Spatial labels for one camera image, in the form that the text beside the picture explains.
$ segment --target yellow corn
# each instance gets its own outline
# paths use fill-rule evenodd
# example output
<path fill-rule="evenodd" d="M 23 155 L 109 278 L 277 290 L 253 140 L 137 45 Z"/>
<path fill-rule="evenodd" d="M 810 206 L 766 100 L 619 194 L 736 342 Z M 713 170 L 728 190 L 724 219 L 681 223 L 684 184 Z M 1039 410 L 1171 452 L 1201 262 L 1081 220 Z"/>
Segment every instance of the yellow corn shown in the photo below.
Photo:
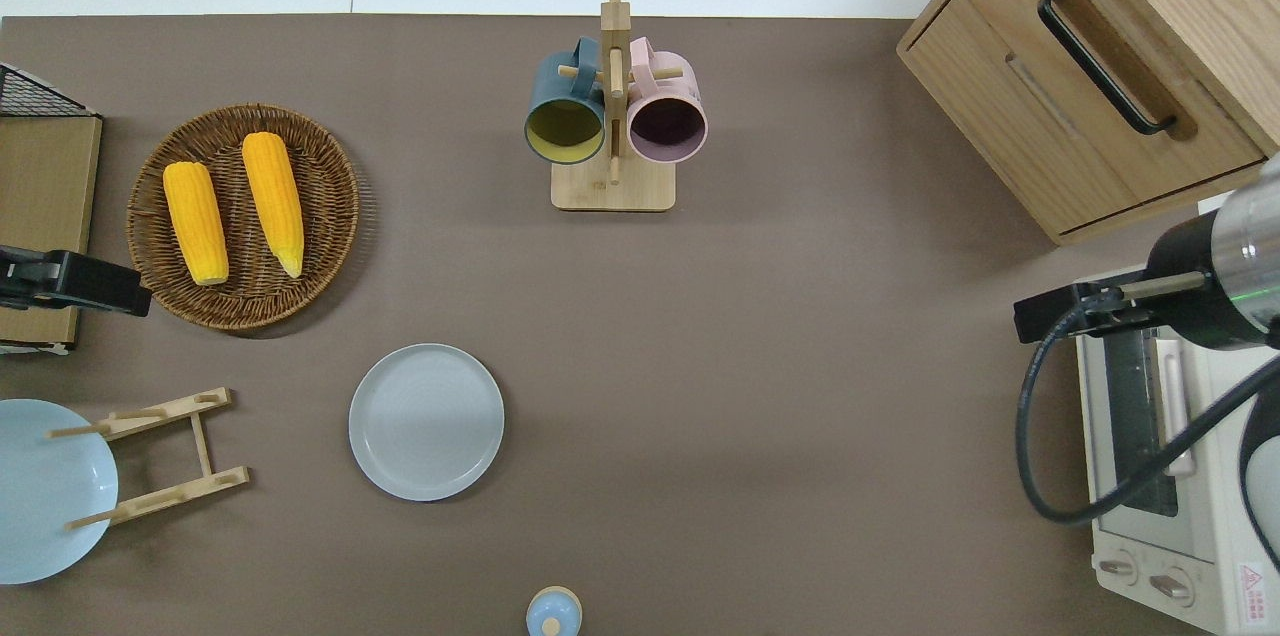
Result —
<path fill-rule="evenodd" d="M 227 241 L 218 216 L 214 180 L 204 163 L 179 161 L 164 168 L 169 221 L 191 279 L 200 285 L 227 280 Z"/>
<path fill-rule="evenodd" d="M 302 206 L 284 139 L 268 131 L 247 134 L 241 154 L 266 244 L 284 273 L 297 279 L 302 275 Z"/>

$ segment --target dark teal mug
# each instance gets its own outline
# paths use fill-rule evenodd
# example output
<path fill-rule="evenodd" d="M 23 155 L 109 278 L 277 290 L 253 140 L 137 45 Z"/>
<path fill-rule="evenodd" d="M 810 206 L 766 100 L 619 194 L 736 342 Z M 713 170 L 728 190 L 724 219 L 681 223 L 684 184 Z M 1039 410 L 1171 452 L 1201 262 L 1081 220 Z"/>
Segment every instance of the dark teal mug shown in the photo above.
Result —
<path fill-rule="evenodd" d="M 561 76 L 561 67 L 577 68 Z M 538 156 L 550 163 L 581 163 L 604 145 L 604 92 L 595 82 L 600 70 L 600 45 L 577 40 L 573 51 L 544 58 L 534 77 L 534 95 L 525 116 L 525 139 Z"/>

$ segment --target warning label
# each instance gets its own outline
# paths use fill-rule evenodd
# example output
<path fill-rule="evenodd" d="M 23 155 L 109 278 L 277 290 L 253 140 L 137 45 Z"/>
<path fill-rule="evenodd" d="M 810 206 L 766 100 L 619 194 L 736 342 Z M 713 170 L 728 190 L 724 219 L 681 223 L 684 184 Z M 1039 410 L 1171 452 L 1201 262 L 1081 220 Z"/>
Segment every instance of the warning label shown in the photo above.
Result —
<path fill-rule="evenodd" d="M 1266 582 L 1262 580 L 1261 563 L 1242 563 L 1240 596 L 1245 626 L 1261 626 L 1267 622 Z"/>

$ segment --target mug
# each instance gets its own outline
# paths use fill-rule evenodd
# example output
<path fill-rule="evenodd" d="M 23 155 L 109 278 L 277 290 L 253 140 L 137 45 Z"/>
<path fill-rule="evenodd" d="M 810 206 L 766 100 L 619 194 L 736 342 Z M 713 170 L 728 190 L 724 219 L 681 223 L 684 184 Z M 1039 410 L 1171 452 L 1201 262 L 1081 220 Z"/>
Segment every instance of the mug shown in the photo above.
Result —
<path fill-rule="evenodd" d="M 684 76 L 654 79 L 659 68 L 677 67 Z M 680 54 L 654 52 L 649 38 L 631 42 L 631 74 L 627 92 L 627 141 L 631 150 L 655 163 L 681 163 L 707 143 L 707 113 L 694 68 Z"/>
<path fill-rule="evenodd" d="M 547 161 L 586 161 L 604 145 L 604 92 L 595 83 L 599 58 L 600 45 L 584 36 L 573 51 L 553 52 L 538 67 L 525 139 Z M 559 67 L 576 67 L 577 76 L 559 76 Z"/>

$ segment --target wooden plate stand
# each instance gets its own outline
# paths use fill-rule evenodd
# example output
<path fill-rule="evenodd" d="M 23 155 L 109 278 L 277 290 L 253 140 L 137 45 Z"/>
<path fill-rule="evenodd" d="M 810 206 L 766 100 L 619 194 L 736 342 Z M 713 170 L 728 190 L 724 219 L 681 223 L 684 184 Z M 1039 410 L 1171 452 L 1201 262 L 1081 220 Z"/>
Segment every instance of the wooden plate stand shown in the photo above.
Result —
<path fill-rule="evenodd" d="M 200 459 L 200 471 L 204 476 L 187 481 L 186 484 L 178 484 L 177 486 L 169 486 L 168 489 L 160 489 L 151 491 L 150 494 L 123 500 L 115 504 L 115 508 L 104 511 L 102 513 L 95 513 L 92 516 L 77 518 L 76 521 L 68 521 L 65 529 L 70 531 L 81 526 L 88 526 L 90 523 L 108 520 L 110 520 L 111 525 L 115 525 L 129 521 L 131 518 L 146 516 L 147 513 L 155 513 L 172 505 L 187 503 L 188 500 L 198 499 L 200 497 L 206 497 L 224 489 L 230 489 L 232 486 L 248 484 L 248 468 L 243 466 L 237 466 L 236 468 L 228 468 L 227 471 L 214 473 L 212 465 L 209 459 L 209 447 L 205 444 L 205 425 L 201 422 L 200 415 L 211 408 L 224 407 L 224 404 L 229 403 L 232 403 L 230 392 L 227 390 L 227 386 L 219 386 L 218 389 L 210 392 L 202 392 L 200 394 L 187 395 L 182 399 L 155 404 L 151 408 L 128 412 L 111 412 L 106 418 L 95 421 L 88 426 L 60 427 L 56 431 L 46 434 L 50 439 L 76 436 L 79 434 L 101 434 L 104 439 L 114 441 L 115 439 L 123 439 L 123 436 L 146 431 L 148 427 L 164 426 L 165 424 L 178 421 L 178 418 L 191 418 L 191 427 L 196 434 L 196 456 Z"/>

